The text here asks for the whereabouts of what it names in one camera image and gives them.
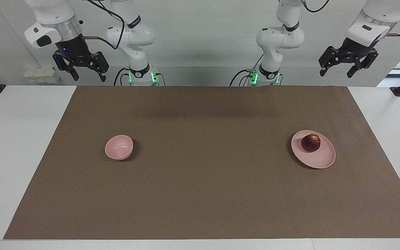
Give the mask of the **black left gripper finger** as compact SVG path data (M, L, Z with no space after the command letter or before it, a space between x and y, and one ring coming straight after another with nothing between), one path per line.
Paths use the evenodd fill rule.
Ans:
M354 59L354 65L347 72L347 77L352 78L357 71L361 69L368 69L374 60L376 60L378 55L379 54L376 50L371 50L366 54L362 61L360 60L360 57L353 56L352 58Z
M336 49L329 46L319 58L320 76L323 77L330 67L344 63L345 57L346 49L342 49L342 47Z

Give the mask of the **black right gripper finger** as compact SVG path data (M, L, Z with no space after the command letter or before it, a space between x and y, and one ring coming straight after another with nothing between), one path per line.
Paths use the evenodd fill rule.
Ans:
M102 52L97 52L90 55L89 68L98 74L102 82L106 81L106 73L109 70L109 64Z
M65 58L62 56L60 52L54 52L52 55L52 58L54 59L58 69L60 71L65 71L67 73L70 73L74 81L78 81L79 79L79 74L77 71L74 69L73 63L67 64L65 62Z

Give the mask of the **dark red apple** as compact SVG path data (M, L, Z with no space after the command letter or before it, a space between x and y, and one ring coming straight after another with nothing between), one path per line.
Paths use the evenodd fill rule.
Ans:
M320 137L317 134L308 134L301 139L301 146L306 152L316 152L321 146Z

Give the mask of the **pink bowl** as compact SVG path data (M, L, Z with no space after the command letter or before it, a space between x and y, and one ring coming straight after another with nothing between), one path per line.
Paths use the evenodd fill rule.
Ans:
M134 143L127 135L116 135L108 140L105 145L105 154L113 160L125 160L133 152Z

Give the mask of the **pink plate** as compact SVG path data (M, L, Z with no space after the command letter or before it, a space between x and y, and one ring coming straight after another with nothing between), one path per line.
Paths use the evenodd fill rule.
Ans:
M320 138L319 149L314 152L307 152L301 145L305 136L315 134ZM325 169L335 162L335 147L323 134L313 130L300 130L291 139L291 148L295 157L304 165L313 169Z

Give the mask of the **brown table mat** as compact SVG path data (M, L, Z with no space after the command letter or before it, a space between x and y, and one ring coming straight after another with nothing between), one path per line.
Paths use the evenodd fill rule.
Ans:
M295 157L300 130L330 167ZM400 179L347 87L79 86L4 235L277 238L400 238Z

